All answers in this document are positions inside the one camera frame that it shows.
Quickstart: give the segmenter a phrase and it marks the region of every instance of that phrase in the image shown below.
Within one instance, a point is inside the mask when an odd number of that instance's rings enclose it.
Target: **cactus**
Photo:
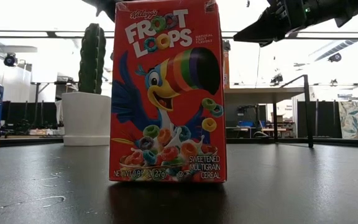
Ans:
[[[81,43],[81,62],[78,89],[85,93],[101,94],[106,38],[99,24],[90,24]]]

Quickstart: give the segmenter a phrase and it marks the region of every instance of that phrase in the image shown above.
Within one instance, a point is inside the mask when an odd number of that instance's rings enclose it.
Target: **kellogg's logo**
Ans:
[[[146,11],[146,10],[136,10],[131,13],[131,19],[143,18],[151,19],[157,15],[157,10]]]

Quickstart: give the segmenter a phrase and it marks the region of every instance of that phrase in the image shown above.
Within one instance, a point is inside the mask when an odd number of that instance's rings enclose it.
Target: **toucan eye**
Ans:
[[[160,81],[160,76],[158,75],[157,72],[150,73],[150,76],[149,76],[149,85],[150,86],[158,85],[159,81]]]

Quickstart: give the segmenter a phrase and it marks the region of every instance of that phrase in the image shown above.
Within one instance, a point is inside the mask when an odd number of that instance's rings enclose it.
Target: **red box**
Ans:
[[[117,3],[110,180],[224,182],[215,1]]]

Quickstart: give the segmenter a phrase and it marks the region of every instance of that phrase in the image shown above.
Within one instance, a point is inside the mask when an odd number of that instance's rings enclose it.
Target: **potted cactus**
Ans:
[[[62,95],[66,146],[109,144],[111,99],[100,95],[105,55],[104,31],[90,24],[82,38],[79,91]]]

